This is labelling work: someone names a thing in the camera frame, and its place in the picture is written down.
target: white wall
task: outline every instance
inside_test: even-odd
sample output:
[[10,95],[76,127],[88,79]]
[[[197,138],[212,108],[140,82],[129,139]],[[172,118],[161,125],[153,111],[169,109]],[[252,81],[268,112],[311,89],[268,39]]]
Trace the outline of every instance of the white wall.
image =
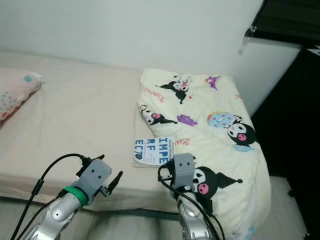
[[250,114],[299,49],[243,36],[262,0],[0,0],[0,48],[235,77]]

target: mattress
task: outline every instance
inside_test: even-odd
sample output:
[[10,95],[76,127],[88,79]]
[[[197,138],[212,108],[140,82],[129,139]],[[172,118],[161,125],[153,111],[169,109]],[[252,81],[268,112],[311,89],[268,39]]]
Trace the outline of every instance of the mattress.
[[[137,100],[142,70],[87,64],[49,57],[0,53],[4,67],[43,75],[42,88],[0,129],[0,195],[28,199],[48,165],[67,153],[105,154],[112,168],[108,182],[123,176],[108,198],[100,194],[95,211],[148,209],[177,212],[176,202],[157,181],[157,169],[133,167],[133,145],[152,132],[140,117]],[[80,160],[67,158],[48,173],[37,202],[47,202],[76,181]],[[257,167],[252,222],[270,210],[271,188],[265,161]]]

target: black furniture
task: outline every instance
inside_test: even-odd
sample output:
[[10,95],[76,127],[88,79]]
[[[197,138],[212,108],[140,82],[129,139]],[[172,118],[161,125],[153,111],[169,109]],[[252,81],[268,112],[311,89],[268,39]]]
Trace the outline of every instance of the black furniture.
[[303,49],[251,120],[271,176],[286,177],[308,235],[320,240],[320,49]]

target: pink pillow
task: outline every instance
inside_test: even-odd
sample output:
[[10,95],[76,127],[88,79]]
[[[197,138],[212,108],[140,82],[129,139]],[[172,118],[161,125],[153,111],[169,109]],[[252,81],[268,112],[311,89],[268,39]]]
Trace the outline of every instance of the pink pillow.
[[41,87],[40,75],[0,67],[0,121],[13,113],[29,95]]

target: black hat cartoon character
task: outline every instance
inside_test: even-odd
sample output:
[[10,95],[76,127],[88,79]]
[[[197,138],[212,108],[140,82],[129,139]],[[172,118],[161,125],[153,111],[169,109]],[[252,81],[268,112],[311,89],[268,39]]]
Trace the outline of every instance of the black hat cartoon character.
[[238,151],[247,152],[253,150],[250,144],[254,142],[258,143],[255,130],[251,126],[239,121],[235,121],[229,126],[227,132],[229,137],[235,142],[233,147]]
[[157,123],[160,124],[168,124],[174,123],[177,124],[176,121],[167,120],[162,114],[152,112],[147,105],[140,106],[141,115],[143,116],[144,120],[148,125],[154,125]]
[[168,84],[164,84],[159,87],[163,89],[171,89],[172,91],[174,91],[175,96],[180,100],[180,104],[182,104],[183,100],[187,96],[186,92],[189,90],[189,83],[192,82],[192,78],[188,75],[174,75],[173,79],[174,81],[171,81]]
[[218,188],[224,189],[231,184],[242,182],[241,179],[234,180],[221,172],[216,174],[206,166],[200,166],[194,170],[193,185],[196,200],[209,214],[213,211],[211,198]]

